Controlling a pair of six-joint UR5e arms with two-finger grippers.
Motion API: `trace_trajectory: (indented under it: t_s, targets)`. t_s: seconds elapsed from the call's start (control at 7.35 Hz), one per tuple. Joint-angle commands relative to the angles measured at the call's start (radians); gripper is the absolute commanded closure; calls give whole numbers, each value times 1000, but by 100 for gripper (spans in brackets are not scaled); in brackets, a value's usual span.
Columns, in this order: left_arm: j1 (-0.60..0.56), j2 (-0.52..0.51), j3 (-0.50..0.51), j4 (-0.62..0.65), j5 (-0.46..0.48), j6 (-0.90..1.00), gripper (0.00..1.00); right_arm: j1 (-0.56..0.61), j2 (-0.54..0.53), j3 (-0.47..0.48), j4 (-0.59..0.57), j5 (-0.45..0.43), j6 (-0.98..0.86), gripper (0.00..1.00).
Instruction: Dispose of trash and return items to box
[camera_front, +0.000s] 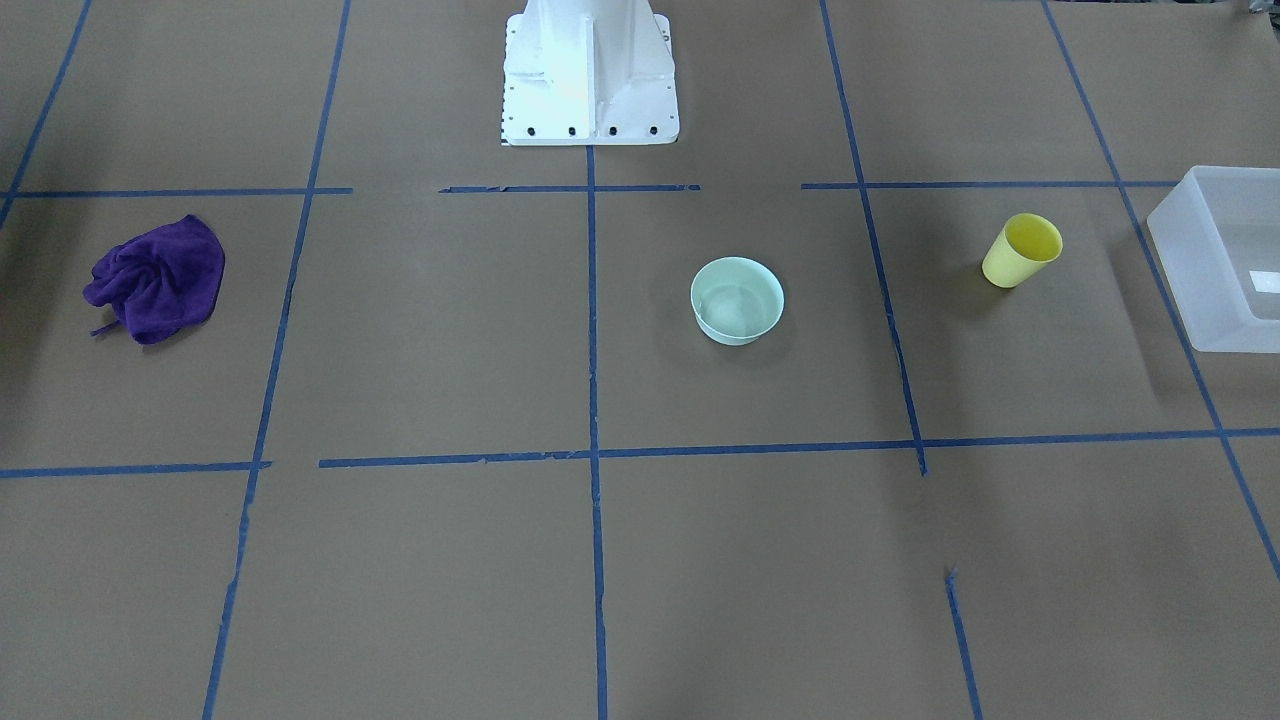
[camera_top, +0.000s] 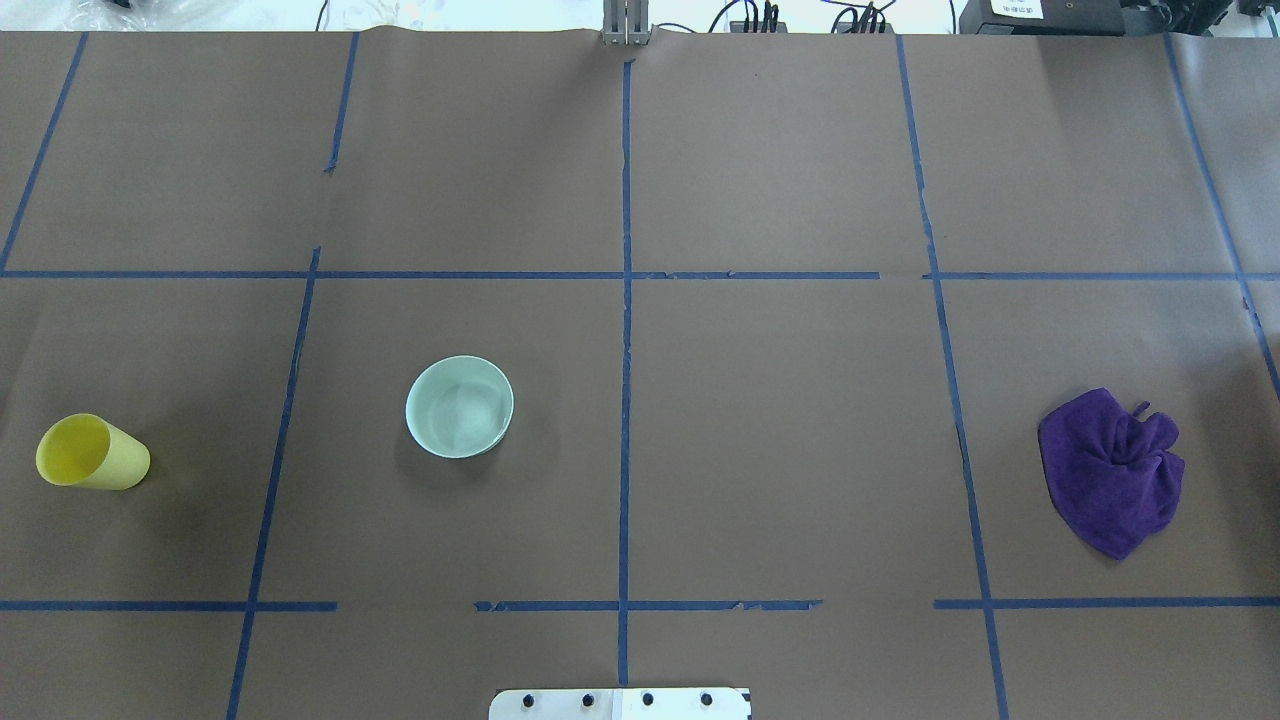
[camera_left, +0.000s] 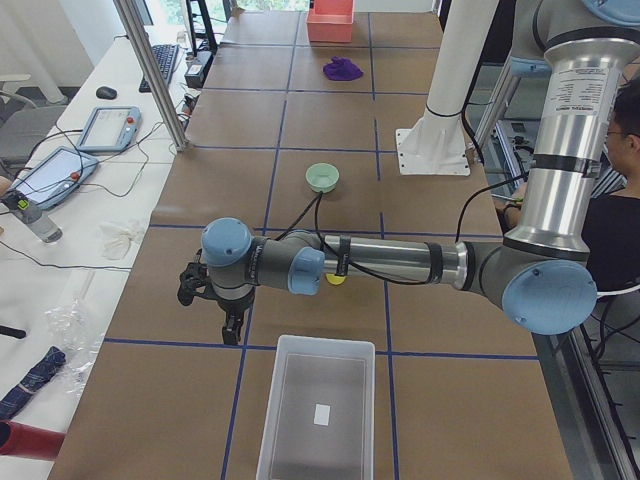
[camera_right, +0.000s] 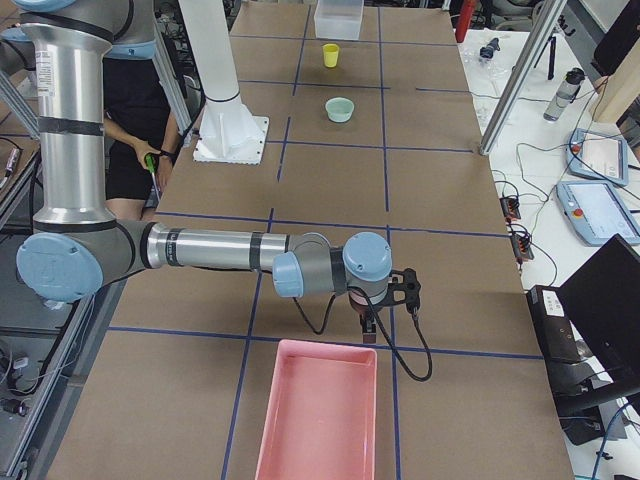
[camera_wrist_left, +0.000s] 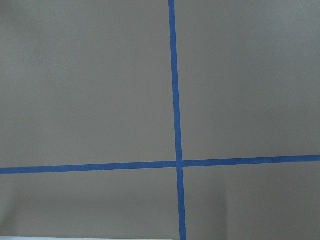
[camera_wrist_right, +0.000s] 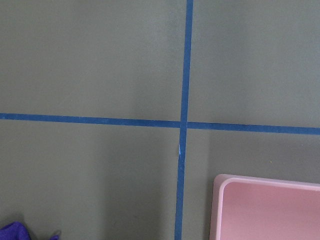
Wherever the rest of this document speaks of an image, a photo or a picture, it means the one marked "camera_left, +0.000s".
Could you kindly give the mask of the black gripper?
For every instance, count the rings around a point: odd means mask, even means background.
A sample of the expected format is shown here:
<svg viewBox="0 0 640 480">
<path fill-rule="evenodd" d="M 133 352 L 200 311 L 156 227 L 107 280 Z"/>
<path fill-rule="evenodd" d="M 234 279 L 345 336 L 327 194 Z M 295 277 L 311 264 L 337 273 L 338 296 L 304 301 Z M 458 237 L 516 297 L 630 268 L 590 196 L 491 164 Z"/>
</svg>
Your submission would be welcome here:
<svg viewBox="0 0 640 480">
<path fill-rule="evenodd" d="M 244 314 L 254 303 L 254 287 L 242 285 L 237 288 L 213 286 L 217 303 L 226 313 L 225 323 L 221 329 L 225 345 L 238 345 L 242 341 Z"/>
</svg>

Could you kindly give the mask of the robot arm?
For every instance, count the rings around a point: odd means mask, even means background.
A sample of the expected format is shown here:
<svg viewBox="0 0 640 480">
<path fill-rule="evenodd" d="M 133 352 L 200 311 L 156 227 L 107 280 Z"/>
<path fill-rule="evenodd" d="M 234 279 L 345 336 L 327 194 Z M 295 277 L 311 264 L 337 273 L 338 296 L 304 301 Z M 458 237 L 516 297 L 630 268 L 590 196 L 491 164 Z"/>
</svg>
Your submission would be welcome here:
<svg viewBox="0 0 640 480">
<path fill-rule="evenodd" d="M 528 174 L 522 219 L 500 242 L 373 240 L 288 230 L 269 239 L 234 218 L 203 231 L 182 303 L 212 299 L 225 344 L 240 341 L 264 285 L 313 295 L 325 273 L 361 273 L 400 285 L 449 284 L 498 306 L 515 324 L 556 335 L 583 323 L 598 292 L 581 232 L 624 68 L 639 54 L 635 1 L 520 1 L 513 57 L 545 63 L 550 80 Z"/>
</svg>

